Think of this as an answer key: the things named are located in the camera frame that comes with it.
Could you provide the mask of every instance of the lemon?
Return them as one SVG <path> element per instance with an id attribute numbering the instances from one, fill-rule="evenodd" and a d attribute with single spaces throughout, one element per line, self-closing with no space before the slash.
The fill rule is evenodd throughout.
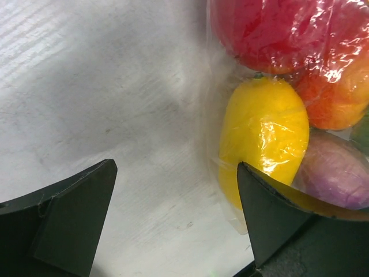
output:
<path id="1" fill-rule="evenodd" d="M 227 106 L 219 149 L 219 183 L 228 201 L 242 209 L 240 162 L 291 185 L 308 139 L 304 103 L 287 82 L 263 77 L 238 86 Z"/>

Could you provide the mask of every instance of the plastic bag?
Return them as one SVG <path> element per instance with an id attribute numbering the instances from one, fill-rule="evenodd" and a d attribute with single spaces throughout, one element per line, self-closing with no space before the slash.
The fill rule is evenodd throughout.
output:
<path id="1" fill-rule="evenodd" d="M 208 0 L 208 56 L 209 168 L 240 233 L 240 162 L 323 201 L 369 207 L 368 2 Z"/>

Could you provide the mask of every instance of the purple fruit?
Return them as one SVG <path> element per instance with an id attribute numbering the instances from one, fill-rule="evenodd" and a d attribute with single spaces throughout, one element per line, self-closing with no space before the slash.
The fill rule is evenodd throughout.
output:
<path id="1" fill-rule="evenodd" d="M 313 131 L 295 187 L 340 207 L 369 207 L 369 162 L 350 142 Z"/>

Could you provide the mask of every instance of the white wooden surface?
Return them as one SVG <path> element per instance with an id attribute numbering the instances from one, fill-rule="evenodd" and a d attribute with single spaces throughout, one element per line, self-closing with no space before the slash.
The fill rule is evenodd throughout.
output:
<path id="1" fill-rule="evenodd" d="M 114 158 L 92 277 L 232 276 L 252 259 L 199 143 L 205 0 L 0 0 L 0 202 Z"/>

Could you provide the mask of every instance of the red apple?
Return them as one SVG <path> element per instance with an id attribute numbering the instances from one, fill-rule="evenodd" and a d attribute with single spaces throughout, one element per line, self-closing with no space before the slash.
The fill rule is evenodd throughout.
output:
<path id="1" fill-rule="evenodd" d="M 210 23 L 241 64 L 284 74 L 324 59 L 321 53 L 331 36 L 357 31 L 363 5 L 347 0 L 210 0 Z M 333 40 L 350 41 L 350 36 Z"/>

